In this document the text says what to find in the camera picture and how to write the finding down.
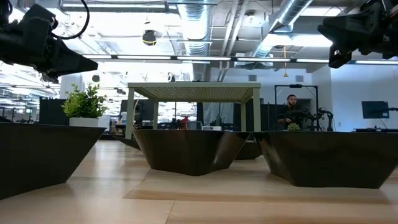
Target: dark angular planter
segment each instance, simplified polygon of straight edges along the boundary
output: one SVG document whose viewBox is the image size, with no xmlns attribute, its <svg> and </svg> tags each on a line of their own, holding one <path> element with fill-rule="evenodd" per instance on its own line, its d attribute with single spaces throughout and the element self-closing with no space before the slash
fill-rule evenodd
<svg viewBox="0 0 398 224">
<path fill-rule="evenodd" d="M 299 187 L 378 189 L 398 164 L 398 134 L 255 133 L 271 172 Z"/>
<path fill-rule="evenodd" d="M 152 169 L 192 176 L 227 169 L 249 133 L 194 130 L 134 130 Z"/>
<path fill-rule="evenodd" d="M 262 151 L 258 143 L 255 141 L 247 140 L 235 159 L 236 160 L 255 159 L 261 155 Z"/>
<path fill-rule="evenodd" d="M 113 137 L 113 138 L 115 140 L 119 140 L 119 141 L 123 142 L 124 144 L 126 144 L 126 145 L 128 145 L 128 146 L 130 146 L 130 147 L 132 147 L 134 149 L 137 149 L 137 150 L 141 151 L 141 149 L 139 148 L 139 145 L 138 145 L 138 143 L 136 142 L 135 139 L 125 139 L 125 138 L 120 138 L 120 137 Z"/>
<path fill-rule="evenodd" d="M 0 199 L 65 183 L 104 130 L 0 123 Z"/>
</svg>

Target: monitor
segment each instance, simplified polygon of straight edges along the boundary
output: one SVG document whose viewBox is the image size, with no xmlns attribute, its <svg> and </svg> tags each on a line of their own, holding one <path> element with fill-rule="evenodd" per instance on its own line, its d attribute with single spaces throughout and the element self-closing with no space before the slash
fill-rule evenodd
<svg viewBox="0 0 398 224">
<path fill-rule="evenodd" d="M 364 119 L 390 118 L 387 101 L 362 101 Z"/>
</svg>

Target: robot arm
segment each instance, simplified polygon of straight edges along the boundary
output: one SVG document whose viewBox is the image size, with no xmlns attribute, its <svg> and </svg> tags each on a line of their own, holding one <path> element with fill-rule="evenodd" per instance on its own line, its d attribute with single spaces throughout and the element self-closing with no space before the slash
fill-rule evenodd
<svg viewBox="0 0 398 224">
<path fill-rule="evenodd" d="M 34 67 L 55 83 L 59 76 L 98 68 L 96 62 L 70 50 L 61 37 L 52 34 L 58 24 L 54 14 L 34 4 L 20 22 L 8 23 L 12 6 L 3 2 L 7 2 L 0 4 L 0 60 L 4 63 Z"/>
<path fill-rule="evenodd" d="M 318 31 L 333 42 L 329 67 L 340 68 L 352 53 L 382 54 L 383 59 L 398 56 L 398 0 L 369 0 L 358 14 L 329 17 Z"/>
</svg>

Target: wooden floor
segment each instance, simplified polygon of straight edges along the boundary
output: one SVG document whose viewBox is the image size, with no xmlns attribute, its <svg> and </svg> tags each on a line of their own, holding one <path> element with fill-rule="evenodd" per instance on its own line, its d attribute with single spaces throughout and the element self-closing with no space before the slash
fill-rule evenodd
<svg viewBox="0 0 398 224">
<path fill-rule="evenodd" d="M 0 200 L 0 223 L 398 223 L 398 172 L 380 190 L 309 189 L 270 174 L 260 157 L 190 177 L 99 141 L 66 184 Z"/>
</svg>

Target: small plant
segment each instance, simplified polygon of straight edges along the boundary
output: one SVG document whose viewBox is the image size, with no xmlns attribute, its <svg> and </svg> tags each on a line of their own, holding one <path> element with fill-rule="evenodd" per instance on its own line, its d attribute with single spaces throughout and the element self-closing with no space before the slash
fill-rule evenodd
<svg viewBox="0 0 398 224">
<path fill-rule="evenodd" d="M 73 92 L 66 92 L 69 99 L 62 105 L 63 111 L 68 118 L 98 118 L 107 110 L 103 96 L 97 96 L 99 85 L 88 84 L 86 92 L 79 91 L 76 84 Z"/>
<path fill-rule="evenodd" d="M 300 126 L 296 123 L 291 123 L 287 126 L 288 131 L 300 131 Z"/>
</svg>

